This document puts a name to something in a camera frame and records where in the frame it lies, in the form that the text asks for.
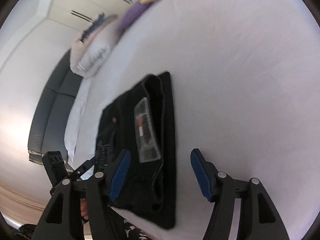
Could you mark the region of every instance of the mattress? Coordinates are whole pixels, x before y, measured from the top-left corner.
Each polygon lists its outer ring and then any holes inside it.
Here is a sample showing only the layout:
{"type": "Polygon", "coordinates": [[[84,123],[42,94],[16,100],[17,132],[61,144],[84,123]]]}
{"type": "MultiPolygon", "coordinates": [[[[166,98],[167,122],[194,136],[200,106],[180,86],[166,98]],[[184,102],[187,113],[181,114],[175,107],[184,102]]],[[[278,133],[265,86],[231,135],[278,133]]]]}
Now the mattress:
{"type": "Polygon", "coordinates": [[[65,129],[64,144],[69,156],[68,163],[73,169],[78,168],[78,167],[74,167],[73,159],[75,156],[76,141],[78,138],[80,124],[81,124],[85,104],[87,102],[91,82],[92,82],[92,77],[84,78],[81,81],[75,101],[69,113],[66,129],[65,129]]]}
{"type": "Polygon", "coordinates": [[[199,148],[234,179],[259,178],[290,239],[301,239],[320,210],[319,52],[319,26],[301,0],[160,0],[94,78],[74,165],[94,155],[102,110],[147,73],[167,70],[177,135],[176,226],[167,231],[117,212],[159,239],[202,239],[213,204],[190,165],[199,148]]]}

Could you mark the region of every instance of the blue gripper pad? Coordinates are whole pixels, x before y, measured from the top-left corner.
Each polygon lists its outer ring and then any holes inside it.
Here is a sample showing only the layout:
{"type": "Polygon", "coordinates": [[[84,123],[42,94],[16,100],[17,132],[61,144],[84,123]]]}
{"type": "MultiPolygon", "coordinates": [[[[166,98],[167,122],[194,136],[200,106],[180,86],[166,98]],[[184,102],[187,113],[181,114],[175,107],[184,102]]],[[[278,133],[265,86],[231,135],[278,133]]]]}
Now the blue gripper pad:
{"type": "Polygon", "coordinates": [[[195,173],[198,180],[202,195],[207,198],[208,201],[210,201],[212,198],[211,181],[204,168],[204,158],[201,157],[202,154],[200,153],[200,151],[198,149],[193,149],[191,152],[190,161],[193,172],[195,173]]]}
{"type": "Polygon", "coordinates": [[[127,176],[130,163],[131,163],[131,155],[129,151],[126,151],[116,170],[116,173],[114,174],[111,180],[110,195],[109,195],[109,198],[111,201],[114,201],[115,198],[120,195],[120,191],[124,183],[125,176],[127,176]]]}

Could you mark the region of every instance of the white wall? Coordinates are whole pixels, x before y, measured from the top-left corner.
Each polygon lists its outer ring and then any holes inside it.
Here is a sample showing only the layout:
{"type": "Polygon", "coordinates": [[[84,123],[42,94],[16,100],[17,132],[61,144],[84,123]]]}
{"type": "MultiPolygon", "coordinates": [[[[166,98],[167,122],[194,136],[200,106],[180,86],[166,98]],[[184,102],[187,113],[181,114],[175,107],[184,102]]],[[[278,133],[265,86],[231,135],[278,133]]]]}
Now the white wall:
{"type": "Polygon", "coordinates": [[[51,0],[19,0],[0,29],[0,72],[18,44],[46,18],[51,0]]]}
{"type": "Polygon", "coordinates": [[[39,203],[49,198],[44,167],[28,160],[28,135],[42,90],[77,31],[44,20],[0,73],[0,183],[39,203]]]}

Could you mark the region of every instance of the white pillow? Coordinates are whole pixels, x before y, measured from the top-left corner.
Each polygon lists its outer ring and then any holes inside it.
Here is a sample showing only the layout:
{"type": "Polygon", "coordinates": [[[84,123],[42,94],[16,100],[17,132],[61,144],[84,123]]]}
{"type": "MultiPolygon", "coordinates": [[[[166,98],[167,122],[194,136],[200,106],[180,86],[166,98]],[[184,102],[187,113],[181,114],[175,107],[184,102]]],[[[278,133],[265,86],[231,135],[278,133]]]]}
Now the white pillow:
{"type": "Polygon", "coordinates": [[[80,76],[93,77],[120,39],[121,32],[117,30],[119,19],[110,17],[97,30],[82,42],[79,38],[71,47],[70,68],[80,76]]]}
{"type": "Polygon", "coordinates": [[[78,94],[71,108],[66,130],[64,133],[64,144],[68,155],[73,161],[76,150],[76,142],[81,124],[82,114],[89,94],[92,77],[84,78],[80,84],[78,94]]]}

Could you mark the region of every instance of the gray headboard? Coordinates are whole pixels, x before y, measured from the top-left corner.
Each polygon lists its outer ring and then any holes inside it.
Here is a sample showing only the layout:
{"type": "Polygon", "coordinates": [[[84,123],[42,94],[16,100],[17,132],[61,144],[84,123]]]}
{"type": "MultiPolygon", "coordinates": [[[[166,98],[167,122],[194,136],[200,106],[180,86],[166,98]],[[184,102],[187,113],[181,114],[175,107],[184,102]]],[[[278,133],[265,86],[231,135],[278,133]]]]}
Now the gray headboard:
{"type": "Polygon", "coordinates": [[[53,70],[36,108],[28,140],[29,160],[34,163],[42,164],[42,156],[48,151],[60,151],[68,160],[64,133],[82,80],[70,70],[69,59],[70,51],[53,70]]]}

